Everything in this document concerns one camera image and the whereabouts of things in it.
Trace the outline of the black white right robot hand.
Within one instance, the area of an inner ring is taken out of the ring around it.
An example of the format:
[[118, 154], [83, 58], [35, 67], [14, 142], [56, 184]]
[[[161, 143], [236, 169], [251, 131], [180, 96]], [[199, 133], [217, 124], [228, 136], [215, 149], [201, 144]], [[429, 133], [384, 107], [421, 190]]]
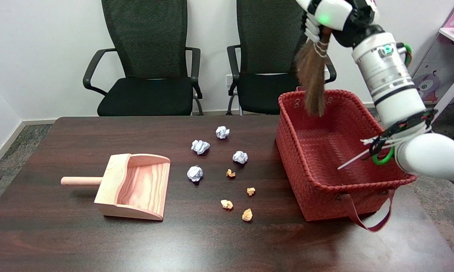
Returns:
[[319, 42], [330, 29], [345, 48], [355, 48], [370, 25], [379, 24], [374, 0], [298, 0], [303, 9], [301, 29], [308, 41]]

